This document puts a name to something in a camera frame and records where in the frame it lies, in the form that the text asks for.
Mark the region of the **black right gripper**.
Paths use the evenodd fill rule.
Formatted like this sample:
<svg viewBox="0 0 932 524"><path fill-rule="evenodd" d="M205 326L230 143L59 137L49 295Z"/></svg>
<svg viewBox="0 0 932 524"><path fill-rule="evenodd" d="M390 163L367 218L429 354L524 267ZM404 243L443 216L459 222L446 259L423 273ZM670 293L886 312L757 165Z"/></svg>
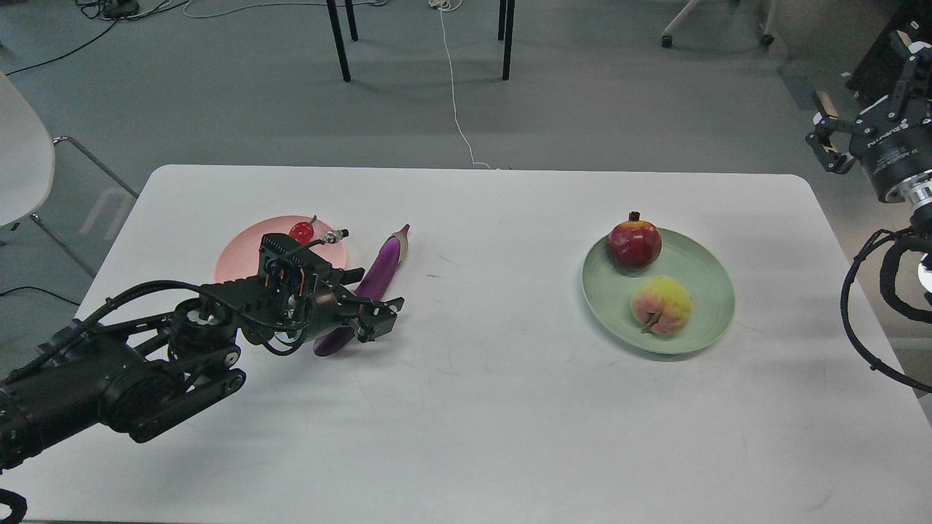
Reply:
<svg viewBox="0 0 932 524"><path fill-rule="evenodd" d="M852 122L840 116L828 93L813 92L816 113L805 140L826 172L845 175L858 158L879 202L929 205L931 46L900 30L888 39L904 64L881 106L870 106ZM873 132L863 132L864 124ZM855 135L856 158L836 149L836 132Z"/></svg>

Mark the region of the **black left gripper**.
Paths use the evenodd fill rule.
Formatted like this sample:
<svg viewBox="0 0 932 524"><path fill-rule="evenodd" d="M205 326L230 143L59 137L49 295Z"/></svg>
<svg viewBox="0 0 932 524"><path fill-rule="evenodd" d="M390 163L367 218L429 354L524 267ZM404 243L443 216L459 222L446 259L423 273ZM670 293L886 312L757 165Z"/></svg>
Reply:
<svg viewBox="0 0 932 524"><path fill-rule="evenodd" d="M217 313L221 322L233 325L252 345L269 347L277 335L285 347L299 347L311 335L341 325L339 315L326 317L323 306L335 301L333 294L359 283L364 268L336 269L313 247L339 243L344 233L325 233L307 245L287 234L263 235L256 275L200 288L202 310ZM349 294L343 299L349 328L357 341L367 343L393 331L405 298L375 301Z"/></svg>

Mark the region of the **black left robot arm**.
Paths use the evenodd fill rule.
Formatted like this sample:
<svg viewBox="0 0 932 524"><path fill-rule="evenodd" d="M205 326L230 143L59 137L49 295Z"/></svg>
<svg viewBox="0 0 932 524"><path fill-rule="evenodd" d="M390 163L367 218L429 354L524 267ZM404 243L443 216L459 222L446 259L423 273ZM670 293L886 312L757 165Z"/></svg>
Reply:
<svg viewBox="0 0 932 524"><path fill-rule="evenodd" d="M327 356L392 331L405 301L382 295L405 260L408 226L370 269L337 269L313 251L346 236L269 233L254 276L144 282L74 319L2 381L2 469L96 424L137 443L182 424L242 388L237 336L276 356L314 341Z"/></svg>

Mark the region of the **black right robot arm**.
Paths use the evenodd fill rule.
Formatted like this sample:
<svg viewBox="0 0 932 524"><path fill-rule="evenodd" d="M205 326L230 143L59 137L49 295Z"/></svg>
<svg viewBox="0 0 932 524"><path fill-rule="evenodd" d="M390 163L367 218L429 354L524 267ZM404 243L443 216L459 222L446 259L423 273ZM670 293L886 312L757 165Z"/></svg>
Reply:
<svg viewBox="0 0 932 524"><path fill-rule="evenodd" d="M909 225L902 230L879 229L856 253L841 289L841 319L845 334L872 370L913 390L929 392L930 386L886 365L859 341L853 332L849 302L861 264L876 249L886 246L879 272L883 301L901 316L929 324L931 313L909 305L896 292L896 278L905 253L921 253L918 278L930 298L931 253L931 123L930 44L913 40L895 30L889 33L892 48L904 60L899 78L888 94L866 107L853 120L839 117L828 94L813 93L816 114L806 143L827 172L845 175L859 164L882 203L904 202L911 209Z"/></svg>

